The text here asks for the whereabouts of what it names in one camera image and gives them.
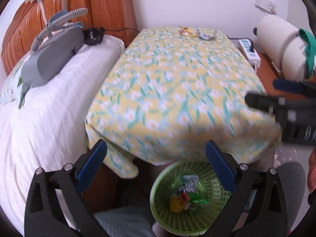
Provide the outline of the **person's right hand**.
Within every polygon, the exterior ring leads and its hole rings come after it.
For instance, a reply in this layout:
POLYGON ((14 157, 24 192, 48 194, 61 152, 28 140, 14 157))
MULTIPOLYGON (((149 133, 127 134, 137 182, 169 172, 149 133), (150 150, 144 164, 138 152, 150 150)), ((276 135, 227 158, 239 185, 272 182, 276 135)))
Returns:
POLYGON ((308 171, 307 185, 308 185, 309 192, 312 193, 316 188, 316 150, 315 148, 310 154, 308 164, 309 164, 309 171, 308 171))

